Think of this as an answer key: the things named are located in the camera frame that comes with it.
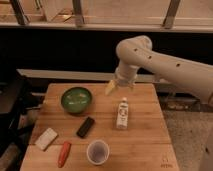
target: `soap bar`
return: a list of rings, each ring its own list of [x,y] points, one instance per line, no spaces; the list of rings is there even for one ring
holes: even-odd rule
[[[52,128],[47,128],[36,140],[35,145],[44,151],[57,136],[58,134]]]

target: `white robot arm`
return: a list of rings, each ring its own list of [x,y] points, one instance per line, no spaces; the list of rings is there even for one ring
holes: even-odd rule
[[[142,67],[213,106],[213,66],[154,52],[147,36],[121,41],[116,52],[120,59],[115,71],[117,85],[133,85]]]

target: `orange carrot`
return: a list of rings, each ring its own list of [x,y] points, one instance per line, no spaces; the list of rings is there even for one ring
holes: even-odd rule
[[[65,141],[63,146],[61,147],[61,151],[58,157],[58,167],[61,168],[64,166],[66,159],[68,157],[68,154],[70,152],[71,143],[68,141]]]

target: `paper cup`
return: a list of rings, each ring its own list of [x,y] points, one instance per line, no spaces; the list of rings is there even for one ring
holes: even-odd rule
[[[87,147],[87,158],[94,165],[101,165],[109,157],[109,146],[103,140],[92,141]]]

